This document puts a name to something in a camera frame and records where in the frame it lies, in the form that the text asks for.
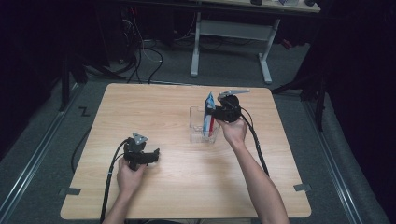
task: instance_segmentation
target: hand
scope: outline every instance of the hand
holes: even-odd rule
[[[221,126],[225,139],[232,147],[245,144],[248,125],[244,120],[238,119],[232,123],[227,123],[218,119],[216,121]]]
[[[120,194],[125,197],[132,197],[139,188],[143,172],[147,165],[142,164],[137,171],[129,168],[129,163],[124,158],[119,159],[119,172],[117,173],[117,181],[119,183]]]

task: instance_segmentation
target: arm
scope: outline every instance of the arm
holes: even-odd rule
[[[245,146],[247,124],[242,119],[233,123],[218,120],[218,123],[238,159],[247,182],[250,200],[262,224],[289,223],[285,205],[276,186]]]
[[[129,202],[140,186],[146,166],[147,165],[140,165],[137,171],[133,171],[129,168],[128,161],[124,158],[119,159],[117,181],[119,183],[120,193],[103,223],[123,223],[128,212]]]

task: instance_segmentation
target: wooden table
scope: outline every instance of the wooden table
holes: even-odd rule
[[[146,170],[128,218],[257,217],[222,130],[214,144],[190,142],[190,107],[204,105],[211,91],[217,97],[230,89],[245,88],[110,84],[70,185],[81,192],[66,196],[62,218],[100,217],[111,159],[132,132],[148,137],[146,152],[158,147],[161,155]],[[237,96],[253,117],[270,176],[289,217],[307,217],[311,208],[305,192],[293,187],[302,181],[272,94],[264,88],[250,91]],[[246,144],[260,163],[251,133]],[[118,195],[117,170],[116,164],[107,210]]]

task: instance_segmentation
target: dark background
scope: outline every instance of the dark background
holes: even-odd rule
[[[276,43],[311,43],[296,80],[322,77],[346,140],[391,222],[396,222],[396,47],[392,1],[318,1],[321,14],[340,23],[282,20]],[[192,12],[138,8],[142,35],[172,45]],[[6,156],[29,118],[50,97],[67,53],[101,64],[122,59],[125,40],[115,5],[2,1],[0,3],[0,149]],[[325,74],[320,68],[326,68]],[[308,82],[307,89],[317,82]]]

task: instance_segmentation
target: transparent container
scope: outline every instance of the transparent container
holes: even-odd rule
[[[215,143],[219,132],[219,124],[214,120],[211,132],[204,132],[204,115],[203,106],[190,107],[190,141],[192,143]]]

